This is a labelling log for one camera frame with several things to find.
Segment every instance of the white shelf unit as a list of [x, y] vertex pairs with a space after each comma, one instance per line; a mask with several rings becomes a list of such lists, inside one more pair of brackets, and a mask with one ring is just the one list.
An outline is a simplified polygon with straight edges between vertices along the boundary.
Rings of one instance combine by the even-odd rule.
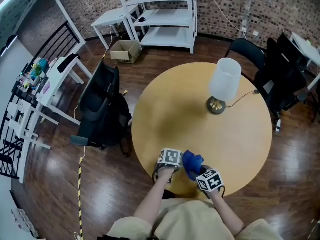
[[[190, 49], [194, 53], [194, 44], [198, 34], [197, 0], [120, 0], [134, 39], [139, 41], [136, 27], [148, 27], [149, 30], [139, 41], [141, 46], [167, 46]], [[187, 9], [151, 9], [146, 10], [145, 3], [180, 1], [187, 3]], [[138, 19], [131, 17], [128, 6], [141, 5], [143, 14]]]

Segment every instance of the person's arm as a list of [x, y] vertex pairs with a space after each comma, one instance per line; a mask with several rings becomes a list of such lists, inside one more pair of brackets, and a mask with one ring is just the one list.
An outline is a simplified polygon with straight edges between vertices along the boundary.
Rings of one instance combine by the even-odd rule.
[[219, 194], [218, 190], [207, 192], [207, 194], [213, 202], [215, 209], [219, 213], [223, 223], [230, 230], [232, 235], [236, 237], [246, 227], [243, 221], [234, 213], [233, 210], [231, 210], [231, 208]]
[[159, 170], [158, 181], [139, 205], [133, 215], [134, 217], [140, 218], [148, 222], [151, 226], [154, 226], [160, 210], [160, 205], [167, 182], [174, 171], [174, 167], [164, 167], [163, 169]]

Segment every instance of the round wooden table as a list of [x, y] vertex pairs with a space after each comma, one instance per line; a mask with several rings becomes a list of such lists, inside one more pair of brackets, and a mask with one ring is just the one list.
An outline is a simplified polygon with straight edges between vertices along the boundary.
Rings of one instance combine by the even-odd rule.
[[[137, 157], [150, 176], [164, 148], [202, 155], [203, 165], [221, 173], [226, 196], [246, 186], [263, 167], [271, 147], [272, 122], [260, 94], [248, 94], [222, 114], [211, 114], [206, 102], [215, 69], [212, 63], [184, 64], [153, 80], [135, 107], [132, 139]], [[242, 76], [235, 99], [226, 105], [233, 105], [255, 89]], [[200, 194], [184, 168], [173, 175], [167, 189], [186, 198]]]

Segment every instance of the brass lamp base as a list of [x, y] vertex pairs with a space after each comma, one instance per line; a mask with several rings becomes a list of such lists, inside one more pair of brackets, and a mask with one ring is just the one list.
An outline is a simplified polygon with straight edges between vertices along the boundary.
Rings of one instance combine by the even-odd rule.
[[220, 115], [226, 109], [226, 102], [218, 100], [215, 97], [210, 97], [206, 102], [206, 108], [209, 110], [210, 113]]

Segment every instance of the table lamp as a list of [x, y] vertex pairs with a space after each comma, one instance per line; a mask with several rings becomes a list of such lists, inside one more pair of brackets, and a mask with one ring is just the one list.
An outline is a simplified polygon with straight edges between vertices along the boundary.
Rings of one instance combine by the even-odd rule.
[[232, 58], [218, 61], [215, 72], [209, 83], [210, 97], [206, 103], [210, 113], [222, 114], [226, 109], [226, 101], [233, 100], [237, 95], [241, 78], [241, 66]]

